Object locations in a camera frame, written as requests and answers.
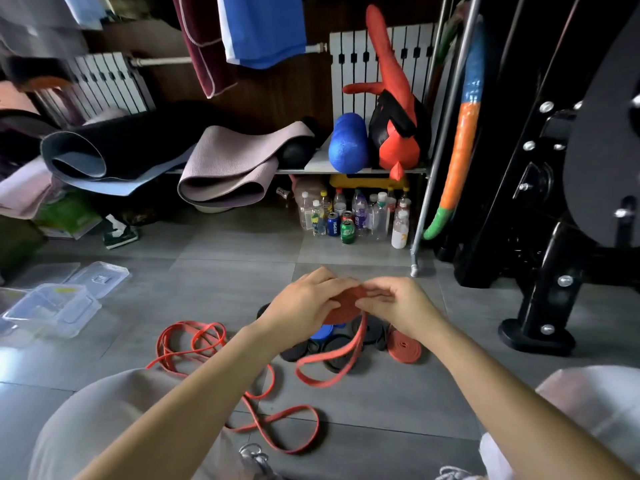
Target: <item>hand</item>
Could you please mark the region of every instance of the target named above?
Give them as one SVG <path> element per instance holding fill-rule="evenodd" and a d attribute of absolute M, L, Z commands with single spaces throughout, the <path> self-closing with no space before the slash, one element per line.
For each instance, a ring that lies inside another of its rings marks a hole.
<path fill-rule="evenodd" d="M 255 323 L 264 327 L 280 353 L 318 331 L 329 312 L 340 307 L 331 298 L 359 284 L 320 267 L 284 288 Z"/>
<path fill-rule="evenodd" d="M 420 340 L 429 323 L 444 320 L 438 309 L 418 283 L 411 278 L 375 278 L 363 284 L 368 298 L 360 298 L 356 306 L 388 321 L 400 332 Z"/>

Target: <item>blue foam roller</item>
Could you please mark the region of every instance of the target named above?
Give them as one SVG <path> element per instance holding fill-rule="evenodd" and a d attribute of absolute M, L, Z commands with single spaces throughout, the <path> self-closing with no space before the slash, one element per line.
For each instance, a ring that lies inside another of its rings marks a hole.
<path fill-rule="evenodd" d="M 354 112 L 335 122 L 329 144 L 329 161 L 340 173 L 357 173 L 369 165 L 367 126 Z"/>
<path fill-rule="evenodd" d="M 320 327 L 320 330 L 315 332 L 315 334 L 313 334 L 311 338 L 313 340 L 324 340 L 329 335 L 331 335 L 332 331 L 333 331 L 333 325 L 322 325 L 322 327 Z"/>

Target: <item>forearm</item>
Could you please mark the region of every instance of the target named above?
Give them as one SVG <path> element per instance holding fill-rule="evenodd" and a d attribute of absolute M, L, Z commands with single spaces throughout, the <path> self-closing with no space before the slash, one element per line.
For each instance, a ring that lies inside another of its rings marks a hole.
<path fill-rule="evenodd" d="M 637 479 L 617 457 L 466 334 L 440 320 L 420 341 L 450 371 L 519 479 Z"/>
<path fill-rule="evenodd" d="M 258 322 L 244 327 L 96 457 L 78 480 L 190 479 L 243 393 L 276 354 Z"/>

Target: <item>brown wall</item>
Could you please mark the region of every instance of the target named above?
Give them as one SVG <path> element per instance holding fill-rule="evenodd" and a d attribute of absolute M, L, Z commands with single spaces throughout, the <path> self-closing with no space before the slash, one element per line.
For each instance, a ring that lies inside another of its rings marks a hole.
<path fill-rule="evenodd" d="M 374 2 L 389 26 L 435 22 L 440 0 L 307 0 L 309 44 L 328 42 L 330 32 L 362 30 L 368 3 Z M 92 52 L 126 52 L 138 57 L 189 55 L 182 33 L 160 20 L 117 23 L 86 34 Z M 249 133 L 270 132 L 304 116 L 315 117 L 328 134 L 333 126 L 331 55 L 292 57 L 267 70 L 239 68 L 239 83 L 211 103 Z M 154 101 L 204 100 L 188 64 L 140 69 Z"/>

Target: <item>maroon towel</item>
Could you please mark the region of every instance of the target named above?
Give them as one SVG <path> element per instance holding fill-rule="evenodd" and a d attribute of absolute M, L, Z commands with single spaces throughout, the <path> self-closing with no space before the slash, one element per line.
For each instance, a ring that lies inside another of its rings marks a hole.
<path fill-rule="evenodd" d="M 236 68 L 227 64 L 225 46 L 220 37 L 218 2 L 173 0 L 173 5 L 205 96 L 211 98 L 235 85 Z"/>

